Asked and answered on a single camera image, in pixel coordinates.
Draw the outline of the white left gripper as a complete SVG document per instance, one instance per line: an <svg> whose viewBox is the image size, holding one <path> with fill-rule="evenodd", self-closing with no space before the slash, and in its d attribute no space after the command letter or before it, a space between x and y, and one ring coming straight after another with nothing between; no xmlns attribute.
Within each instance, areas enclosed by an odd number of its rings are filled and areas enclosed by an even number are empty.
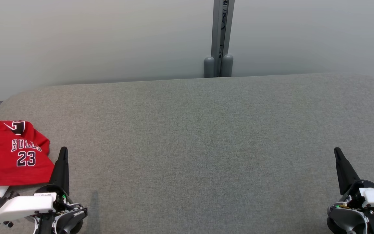
<svg viewBox="0 0 374 234"><path fill-rule="evenodd" d="M16 196L0 207L0 223L38 214L57 214L73 207L69 197L68 148L60 149L49 181L30 196Z"/></svg>

